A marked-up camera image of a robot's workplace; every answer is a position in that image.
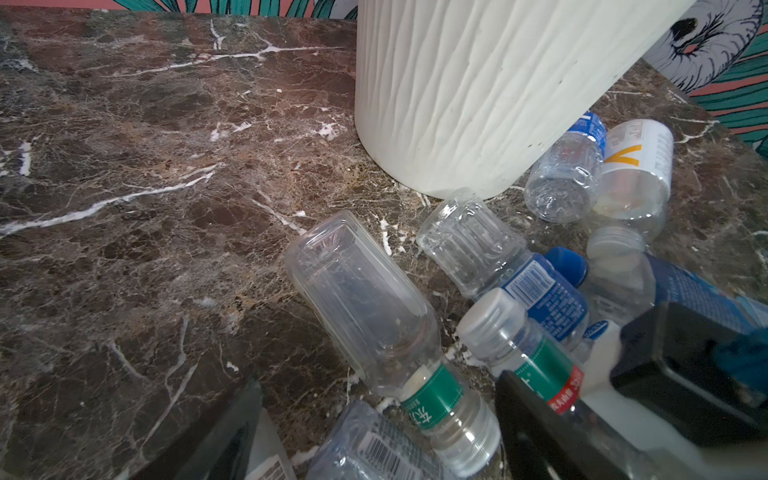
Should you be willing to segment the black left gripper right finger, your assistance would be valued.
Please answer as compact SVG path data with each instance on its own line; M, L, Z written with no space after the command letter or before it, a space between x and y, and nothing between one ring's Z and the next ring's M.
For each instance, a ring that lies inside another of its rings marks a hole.
M654 463L579 400L552 410L511 371L495 407L514 479L652 479Z

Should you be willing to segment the clear square bottle green cap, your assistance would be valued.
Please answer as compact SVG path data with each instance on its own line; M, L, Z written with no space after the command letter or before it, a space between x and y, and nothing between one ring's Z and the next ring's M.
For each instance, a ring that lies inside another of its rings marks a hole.
M506 291L484 294L460 320L457 335L495 378L509 371L556 413L576 410L580 362Z

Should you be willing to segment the blue label bottle by bin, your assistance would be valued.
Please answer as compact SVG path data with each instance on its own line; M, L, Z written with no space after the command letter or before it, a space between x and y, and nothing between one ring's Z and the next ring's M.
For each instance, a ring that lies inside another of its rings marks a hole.
M556 224L578 222L595 204L607 130L587 111L533 165L524 189L528 209Z

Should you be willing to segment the blue label white cap bottle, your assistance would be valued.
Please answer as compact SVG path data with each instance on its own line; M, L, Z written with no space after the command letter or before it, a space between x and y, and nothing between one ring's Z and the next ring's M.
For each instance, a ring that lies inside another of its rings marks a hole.
M585 296L470 189L461 188L443 200L416 241L463 297L476 302L488 291L502 289L567 350L586 359L584 333L591 314Z

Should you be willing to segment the clear crushed bottle blue cap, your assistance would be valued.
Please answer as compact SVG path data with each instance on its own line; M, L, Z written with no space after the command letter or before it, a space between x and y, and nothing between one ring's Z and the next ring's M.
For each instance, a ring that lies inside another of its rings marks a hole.
M320 446L308 479L454 479L456 476L392 421L353 401Z

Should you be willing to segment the white ribbed trash bin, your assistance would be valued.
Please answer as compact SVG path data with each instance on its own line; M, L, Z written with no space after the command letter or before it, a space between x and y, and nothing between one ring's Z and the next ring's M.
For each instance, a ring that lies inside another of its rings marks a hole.
M362 1L354 121L376 164L444 199L511 185L686 1Z

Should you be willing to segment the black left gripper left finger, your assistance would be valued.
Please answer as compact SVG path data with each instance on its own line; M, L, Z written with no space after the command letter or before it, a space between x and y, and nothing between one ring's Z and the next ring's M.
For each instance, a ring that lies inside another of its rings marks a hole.
M243 479L247 474L263 392L243 380L224 394L134 479Z

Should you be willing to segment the clear green label bottle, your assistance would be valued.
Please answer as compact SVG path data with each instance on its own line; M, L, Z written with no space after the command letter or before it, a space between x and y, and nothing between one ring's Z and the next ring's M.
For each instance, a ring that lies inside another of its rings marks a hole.
M351 212L294 240L285 268L363 383L398 401L450 471L467 478L490 462L497 417L444 355L430 302Z

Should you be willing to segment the white yellow label bottle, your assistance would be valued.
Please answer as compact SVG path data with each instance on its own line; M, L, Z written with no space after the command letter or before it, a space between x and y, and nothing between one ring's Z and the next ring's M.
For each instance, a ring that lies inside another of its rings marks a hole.
M666 223L673 150L671 130L656 120L629 120L609 130L588 231L624 227L654 240Z

